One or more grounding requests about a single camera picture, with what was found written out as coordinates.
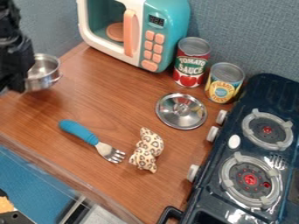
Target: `toy microwave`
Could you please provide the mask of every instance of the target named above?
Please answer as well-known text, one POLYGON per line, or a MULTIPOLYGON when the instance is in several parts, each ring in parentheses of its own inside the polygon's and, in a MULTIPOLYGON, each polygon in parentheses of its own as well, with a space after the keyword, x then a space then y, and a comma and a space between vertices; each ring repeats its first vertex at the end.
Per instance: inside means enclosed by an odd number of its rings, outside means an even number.
POLYGON ((160 73, 187 34, 188 0, 78 0, 79 28, 91 47, 160 73))

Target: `black stovetop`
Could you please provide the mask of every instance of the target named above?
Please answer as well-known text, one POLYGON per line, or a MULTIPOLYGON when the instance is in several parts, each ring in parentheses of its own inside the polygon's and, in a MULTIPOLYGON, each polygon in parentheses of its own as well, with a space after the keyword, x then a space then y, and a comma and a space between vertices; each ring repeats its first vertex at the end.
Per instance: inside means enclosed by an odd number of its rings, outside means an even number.
POLYGON ((249 80, 196 175, 186 210, 177 210, 180 223, 299 223, 298 91, 299 83, 273 74, 249 80), (233 135, 237 149, 228 146, 233 135))

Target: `white knob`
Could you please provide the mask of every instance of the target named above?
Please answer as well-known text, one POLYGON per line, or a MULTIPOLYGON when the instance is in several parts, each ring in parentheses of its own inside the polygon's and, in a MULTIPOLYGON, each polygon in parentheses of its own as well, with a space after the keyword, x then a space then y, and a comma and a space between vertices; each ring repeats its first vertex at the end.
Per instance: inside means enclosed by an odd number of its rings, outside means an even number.
POLYGON ((228 147, 232 150, 237 149, 240 146, 240 137, 238 135, 233 135, 228 140, 228 147))
POLYGON ((216 118, 216 123, 222 125, 226 119, 227 111, 221 109, 216 118))
POLYGON ((189 171, 188 171, 188 174, 187 174, 187 179, 193 183, 194 179, 195 179, 195 176, 197 174, 199 170, 199 166, 198 165, 195 165, 195 164, 192 164, 189 168, 189 171))
POLYGON ((215 126, 212 126, 210 128, 210 131, 209 131, 209 134, 207 135, 206 137, 206 140, 208 140, 209 142, 213 142, 217 136, 217 133, 219 131, 219 128, 215 127, 215 126))

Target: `tomato sauce can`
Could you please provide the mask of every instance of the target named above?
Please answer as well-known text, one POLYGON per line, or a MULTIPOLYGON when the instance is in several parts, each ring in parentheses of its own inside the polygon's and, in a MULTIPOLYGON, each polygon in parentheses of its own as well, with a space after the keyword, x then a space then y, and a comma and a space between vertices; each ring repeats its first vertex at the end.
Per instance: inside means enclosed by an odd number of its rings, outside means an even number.
POLYGON ((205 94, 213 102, 233 102, 244 79, 245 74, 238 66, 226 62, 214 64, 205 84, 205 94))
POLYGON ((211 47, 201 38, 183 38, 178 42, 173 79, 185 88, 202 84, 211 47))

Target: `wooden table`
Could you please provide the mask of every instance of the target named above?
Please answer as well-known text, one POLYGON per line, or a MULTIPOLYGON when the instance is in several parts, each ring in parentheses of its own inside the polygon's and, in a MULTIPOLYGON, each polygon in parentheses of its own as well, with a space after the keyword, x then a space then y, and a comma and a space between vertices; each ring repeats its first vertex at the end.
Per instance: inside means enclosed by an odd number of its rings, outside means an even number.
POLYGON ((166 206, 183 209, 191 183, 190 165, 200 165, 212 145, 205 140, 215 125, 219 105, 209 101, 203 87, 182 88, 171 71, 153 74, 80 44, 62 58, 63 79, 35 94, 8 93, 0 97, 1 131, 17 142, 72 172, 145 223, 155 223, 166 206), (166 126, 155 113, 156 101, 168 93, 190 94, 207 107, 208 118, 194 130, 166 126), (128 160, 110 164, 92 146, 58 128, 61 119, 88 127, 101 140, 128 157, 147 127, 161 135, 165 149, 158 171, 137 170, 128 160))

